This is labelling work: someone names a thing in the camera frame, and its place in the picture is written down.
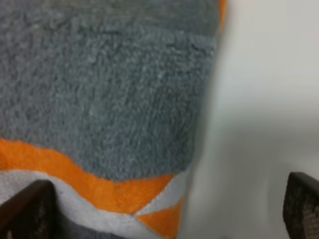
towel fabric texture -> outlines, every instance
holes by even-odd
[[[224,0],[1,0],[0,204],[68,239],[173,239]]]

orange trim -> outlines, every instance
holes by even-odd
[[[227,10],[227,0],[218,0],[219,8],[219,30],[223,28],[226,10]]]
[[[149,203],[173,175],[112,182],[84,172],[70,158],[52,149],[20,141],[0,139],[0,171],[40,171],[63,180],[96,208],[115,213],[134,213]]]
[[[170,208],[149,214],[138,215],[136,218],[160,236],[173,239],[178,232],[182,205],[183,199]]]

towel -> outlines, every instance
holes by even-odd
[[[224,9],[1,0],[0,204],[48,179],[58,238],[175,238]]]

white wall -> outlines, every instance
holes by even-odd
[[[288,173],[319,179],[318,11],[318,0],[229,0],[179,238],[288,239]]]

dark mesh object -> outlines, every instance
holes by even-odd
[[[319,239],[319,181],[290,173],[283,217],[291,239]]]
[[[53,184],[35,181],[0,206],[0,239],[52,239],[55,220]]]

